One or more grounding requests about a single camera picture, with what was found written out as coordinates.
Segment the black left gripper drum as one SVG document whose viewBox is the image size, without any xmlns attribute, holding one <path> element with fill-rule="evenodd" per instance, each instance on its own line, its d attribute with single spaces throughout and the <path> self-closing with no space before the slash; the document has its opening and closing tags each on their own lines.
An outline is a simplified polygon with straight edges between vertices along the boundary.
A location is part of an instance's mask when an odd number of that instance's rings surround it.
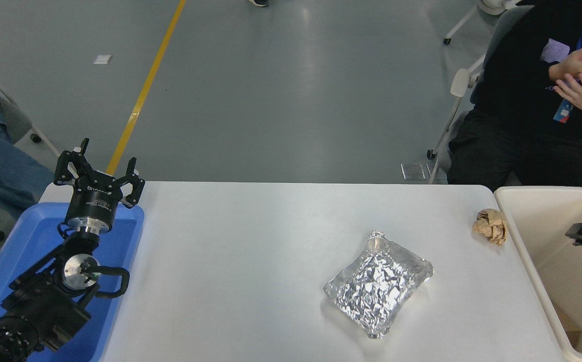
<svg viewBox="0 0 582 362">
<path fill-rule="evenodd" d="M 116 179 L 107 174 L 82 175 L 75 180 L 65 222 L 76 228 L 86 219 L 98 220 L 112 228 L 123 193 Z"/>
</svg>

